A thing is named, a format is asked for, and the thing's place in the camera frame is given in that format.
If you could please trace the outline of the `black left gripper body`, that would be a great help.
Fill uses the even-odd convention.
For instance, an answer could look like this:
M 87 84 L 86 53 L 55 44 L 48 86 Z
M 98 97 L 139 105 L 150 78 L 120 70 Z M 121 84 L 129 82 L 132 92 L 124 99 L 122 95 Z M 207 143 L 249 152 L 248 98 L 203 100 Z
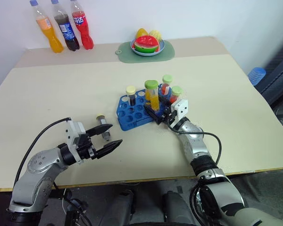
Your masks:
M 97 157 L 96 149 L 91 141 L 91 138 L 87 134 L 81 134 L 76 143 L 76 151 L 79 157 L 84 159 L 91 158 L 92 160 Z

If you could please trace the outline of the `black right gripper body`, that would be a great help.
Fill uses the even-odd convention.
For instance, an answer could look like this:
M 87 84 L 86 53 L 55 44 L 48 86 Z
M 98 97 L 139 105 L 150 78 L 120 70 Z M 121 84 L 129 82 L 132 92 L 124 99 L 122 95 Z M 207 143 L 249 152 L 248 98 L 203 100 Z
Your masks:
M 165 124 L 172 124 L 175 120 L 175 117 L 177 116 L 177 111 L 172 110 L 171 107 L 167 107 L 163 114 L 161 115 L 161 122 Z

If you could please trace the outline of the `blue test tube rack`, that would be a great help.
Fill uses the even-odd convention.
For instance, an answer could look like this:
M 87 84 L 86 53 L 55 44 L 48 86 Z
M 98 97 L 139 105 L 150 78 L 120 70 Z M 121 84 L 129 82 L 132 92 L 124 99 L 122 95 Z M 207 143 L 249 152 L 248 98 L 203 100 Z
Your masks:
M 120 97 L 116 114 L 123 131 L 128 131 L 154 121 L 144 108 L 146 103 L 145 89 L 136 91 L 135 105 L 130 105 L 127 94 Z

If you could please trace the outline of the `dark rounded shape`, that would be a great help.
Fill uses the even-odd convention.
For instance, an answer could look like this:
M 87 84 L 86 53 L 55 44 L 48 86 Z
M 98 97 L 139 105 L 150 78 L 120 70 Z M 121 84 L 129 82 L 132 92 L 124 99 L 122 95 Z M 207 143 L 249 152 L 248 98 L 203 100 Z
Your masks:
M 134 192 L 126 189 L 118 194 L 106 212 L 104 226 L 125 226 L 130 223 Z
M 179 193 L 173 191 L 165 193 L 162 196 L 162 208 L 165 222 L 195 224 L 190 208 Z

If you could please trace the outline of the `yellow toy corn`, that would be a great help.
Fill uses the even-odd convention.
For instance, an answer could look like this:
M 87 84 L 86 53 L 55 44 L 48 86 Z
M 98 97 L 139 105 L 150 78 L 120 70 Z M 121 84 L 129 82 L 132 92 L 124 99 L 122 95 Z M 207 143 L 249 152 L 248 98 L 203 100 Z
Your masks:
M 156 38 L 159 42 L 162 41 L 162 35 L 158 30 L 152 30 L 149 32 L 150 36 L 153 36 L 154 38 Z

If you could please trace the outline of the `yellow liquid tube green cap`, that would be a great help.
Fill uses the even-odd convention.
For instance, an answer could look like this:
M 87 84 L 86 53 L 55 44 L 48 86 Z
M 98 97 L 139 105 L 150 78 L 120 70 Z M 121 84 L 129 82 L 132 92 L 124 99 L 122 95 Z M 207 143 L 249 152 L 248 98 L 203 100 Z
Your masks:
M 145 81 L 145 95 L 146 100 L 150 102 L 153 111 L 159 111 L 159 97 L 158 97 L 158 81 L 147 80 Z

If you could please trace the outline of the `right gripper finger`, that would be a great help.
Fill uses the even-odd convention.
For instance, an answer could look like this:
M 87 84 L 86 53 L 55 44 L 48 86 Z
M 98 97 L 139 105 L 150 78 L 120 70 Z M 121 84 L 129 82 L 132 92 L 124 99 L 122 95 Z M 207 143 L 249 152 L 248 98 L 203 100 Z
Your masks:
M 158 111 L 154 111 L 150 105 L 144 105 L 144 109 L 156 124 L 159 125 L 160 123 L 165 122 L 166 116 L 164 107 L 160 108 Z
M 163 109 L 169 108 L 171 106 L 171 103 L 169 101 L 168 95 L 158 95 L 159 98 L 159 106 Z

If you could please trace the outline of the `yellow toy mango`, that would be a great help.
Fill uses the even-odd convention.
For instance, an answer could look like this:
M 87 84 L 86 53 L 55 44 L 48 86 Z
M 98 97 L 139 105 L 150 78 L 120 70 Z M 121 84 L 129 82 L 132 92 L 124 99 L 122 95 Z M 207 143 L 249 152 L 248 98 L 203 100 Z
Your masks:
M 148 32 L 144 28 L 140 28 L 137 31 L 135 38 L 137 39 L 137 38 L 144 36 L 144 35 L 148 35 Z

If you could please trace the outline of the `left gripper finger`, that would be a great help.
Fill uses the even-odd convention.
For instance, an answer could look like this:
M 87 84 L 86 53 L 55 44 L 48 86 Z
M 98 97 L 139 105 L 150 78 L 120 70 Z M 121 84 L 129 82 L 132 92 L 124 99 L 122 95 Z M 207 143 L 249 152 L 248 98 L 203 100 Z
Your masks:
M 113 125 L 112 124 L 101 124 L 91 129 L 86 130 L 86 134 L 89 137 L 93 137 L 95 135 L 100 135 L 110 129 Z
M 100 159 L 108 155 L 109 153 L 113 152 L 117 147 L 119 147 L 122 142 L 123 140 L 120 139 L 104 145 L 101 149 L 95 152 L 95 158 Z

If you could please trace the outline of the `dark cola bottle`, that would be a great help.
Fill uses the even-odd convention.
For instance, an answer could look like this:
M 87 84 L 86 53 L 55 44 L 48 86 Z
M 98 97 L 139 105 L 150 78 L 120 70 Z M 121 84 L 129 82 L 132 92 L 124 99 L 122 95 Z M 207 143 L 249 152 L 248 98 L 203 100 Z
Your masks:
M 59 0 L 50 0 L 53 5 L 54 19 L 58 24 L 61 33 L 63 34 L 66 46 L 71 51 L 76 51 L 80 49 L 79 42 L 75 36 L 73 28 L 70 24 L 69 16 L 67 12 L 63 9 Z

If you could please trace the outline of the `light blue plate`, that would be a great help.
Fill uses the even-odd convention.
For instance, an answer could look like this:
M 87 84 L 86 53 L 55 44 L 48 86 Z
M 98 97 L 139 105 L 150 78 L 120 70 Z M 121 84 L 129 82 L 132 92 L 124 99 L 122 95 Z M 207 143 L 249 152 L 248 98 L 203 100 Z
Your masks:
M 138 54 L 138 55 L 140 55 L 140 56 L 143 56 L 143 57 L 151 57 L 151 56 L 158 55 L 159 53 L 161 53 L 161 52 L 164 50 L 164 48 L 165 48 L 165 46 L 166 46 L 165 41 L 162 40 L 162 41 L 159 42 L 159 45 L 160 45 L 160 50 L 159 50 L 159 51 L 153 52 L 153 53 L 142 53 L 142 52 L 139 52 L 139 51 L 135 50 L 135 48 L 134 48 L 134 42 L 135 42 L 135 40 L 136 40 L 136 39 L 133 39 L 133 40 L 131 41 L 131 43 L 130 43 L 131 50 L 132 50 L 134 53 L 136 53 L 136 54 Z

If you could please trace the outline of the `small grey tube yellow cap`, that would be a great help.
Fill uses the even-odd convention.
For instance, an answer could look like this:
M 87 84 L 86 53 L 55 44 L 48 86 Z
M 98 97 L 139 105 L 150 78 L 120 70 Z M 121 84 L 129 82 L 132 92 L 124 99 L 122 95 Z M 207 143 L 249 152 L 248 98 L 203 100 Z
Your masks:
M 98 121 L 98 123 L 100 125 L 107 124 L 106 118 L 105 118 L 105 116 L 103 114 L 97 115 L 96 119 L 97 119 L 97 121 Z M 110 141 L 111 140 L 111 135 L 110 135 L 109 129 L 106 130 L 105 132 L 103 132 L 101 135 L 102 135 L 102 138 L 105 141 Z

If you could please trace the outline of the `toy watermelon slice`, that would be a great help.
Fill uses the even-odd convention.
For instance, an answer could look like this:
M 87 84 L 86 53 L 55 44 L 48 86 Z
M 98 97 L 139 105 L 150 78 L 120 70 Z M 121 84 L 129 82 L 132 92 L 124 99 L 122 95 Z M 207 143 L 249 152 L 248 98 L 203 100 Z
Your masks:
M 154 53 L 160 50 L 159 41 L 151 35 L 143 35 L 134 41 L 134 49 L 141 53 Z

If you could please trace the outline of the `green silicone mat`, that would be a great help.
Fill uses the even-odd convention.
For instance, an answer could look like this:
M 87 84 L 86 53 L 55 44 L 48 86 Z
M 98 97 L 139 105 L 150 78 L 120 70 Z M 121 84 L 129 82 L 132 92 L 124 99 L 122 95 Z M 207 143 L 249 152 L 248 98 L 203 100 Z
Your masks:
M 147 63 L 147 62 L 161 62 L 168 61 L 174 58 L 175 49 L 169 41 L 165 40 L 166 46 L 164 50 L 155 56 L 140 56 L 134 53 L 130 47 L 131 42 L 122 43 L 118 49 L 115 51 L 115 54 L 118 56 L 118 59 L 123 63 Z

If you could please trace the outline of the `red soda bottle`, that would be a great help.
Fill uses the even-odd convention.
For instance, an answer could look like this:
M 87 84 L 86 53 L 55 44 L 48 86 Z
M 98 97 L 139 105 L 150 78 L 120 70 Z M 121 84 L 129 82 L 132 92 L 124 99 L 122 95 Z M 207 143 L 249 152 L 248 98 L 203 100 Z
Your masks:
M 83 47 L 86 50 L 93 49 L 94 43 L 89 34 L 89 26 L 85 11 L 83 10 L 78 0 L 70 0 L 70 2 L 72 17 L 77 30 L 80 32 Z

